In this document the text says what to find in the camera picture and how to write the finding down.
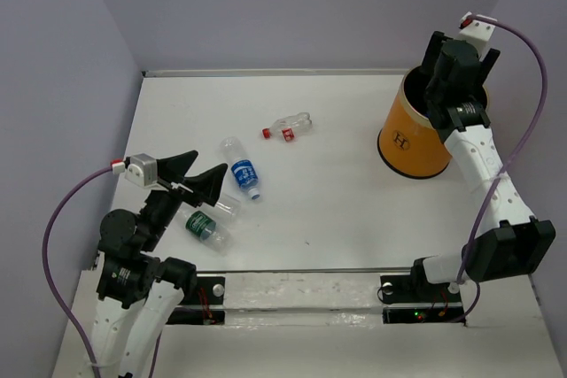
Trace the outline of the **blue label bottle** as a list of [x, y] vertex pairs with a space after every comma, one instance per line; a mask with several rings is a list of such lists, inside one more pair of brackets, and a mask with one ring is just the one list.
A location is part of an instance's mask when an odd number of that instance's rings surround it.
[[221, 142], [221, 152], [229, 165], [238, 188], [251, 200], [260, 198], [260, 180], [250, 156], [236, 137], [225, 138]]

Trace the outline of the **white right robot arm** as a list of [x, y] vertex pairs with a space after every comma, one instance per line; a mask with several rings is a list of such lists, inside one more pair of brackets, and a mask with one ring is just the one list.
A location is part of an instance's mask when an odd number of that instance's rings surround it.
[[481, 57], [470, 42], [436, 32], [419, 67], [426, 79], [426, 117], [461, 170], [478, 208], [460, 252], [414, 262], [408, 290], [419, 300], [431, 298], [442, 284], [532, 274], [555, 239], [552, 222], [539, 220], [519, 195], [479, 99], [499, 54], [489, 50]]

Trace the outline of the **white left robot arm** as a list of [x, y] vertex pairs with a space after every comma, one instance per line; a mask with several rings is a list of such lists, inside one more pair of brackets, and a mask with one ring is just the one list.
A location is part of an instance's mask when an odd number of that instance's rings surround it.
[[215, 205], [220, 198], [227, 164], [189, 177], [197, 157], [195, 150], [169, 158], [137, 154], [110, 165], [149, 195], [138, 212], [115, 209], [100, 224], [97, 248], [104, 258], [89, 339], [97, 377], [137, 377], [173, 310], [195, 295], [193, 264], [151, 252], [182, 204]]

